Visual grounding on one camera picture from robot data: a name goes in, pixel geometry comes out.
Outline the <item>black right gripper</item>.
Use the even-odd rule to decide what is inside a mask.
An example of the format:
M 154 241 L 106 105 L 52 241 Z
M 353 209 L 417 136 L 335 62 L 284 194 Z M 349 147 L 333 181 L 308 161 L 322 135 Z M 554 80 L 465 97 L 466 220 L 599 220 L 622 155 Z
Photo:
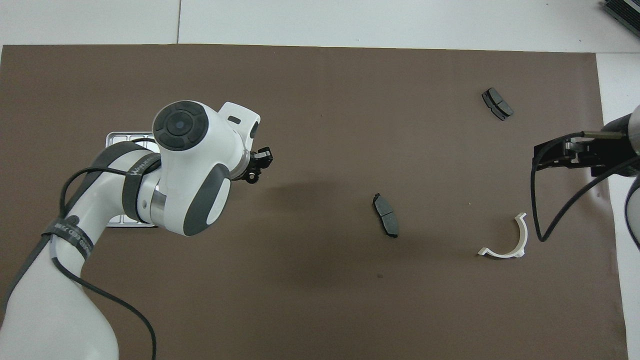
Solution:
M 624 134 L 619 139 L 593 139 L 583 141 L 586 151 L 579 153 L 582 167 L 590 168 L 592 177 L 599 177 L 620 164 L 639 157 L 639 121 L 633 115 L 625 115 L 611 121 L 601 128 L 602 132 Z M 550 167 L 578 168 L 577 152 L 569 144 L 574 143 L 578 135 L 556 137 L 534 146 L 534 170 Z

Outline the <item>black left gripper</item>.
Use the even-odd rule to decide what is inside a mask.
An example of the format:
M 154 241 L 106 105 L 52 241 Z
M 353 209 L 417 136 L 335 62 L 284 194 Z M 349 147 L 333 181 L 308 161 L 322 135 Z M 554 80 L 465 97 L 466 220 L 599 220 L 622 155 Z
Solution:
M 264 169 L 270 166 L 270 162 L 273 160 L 274 155 L 269 146 L 260 148 L 257 152 L 250 153 L 249 162 L 244 174 L 262 173 Z

